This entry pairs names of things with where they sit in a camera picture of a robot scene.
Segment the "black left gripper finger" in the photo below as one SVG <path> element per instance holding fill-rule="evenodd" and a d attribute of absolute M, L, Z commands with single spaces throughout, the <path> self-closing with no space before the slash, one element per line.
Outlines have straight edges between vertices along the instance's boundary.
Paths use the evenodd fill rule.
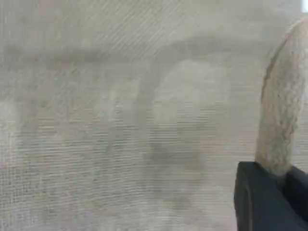
<path fill-rule="evenodd" d="M 308 174 L 292 166 L 286 175 L 283 193 L 293 210 L 302 219 L 308 219 Z"/>
<path fill-rule="evenodd" d="M 306 231 L 302 219 L 283 193 L 284 183 L 256 162 L 239 162 L 234 209 L 239 231 Z"/>

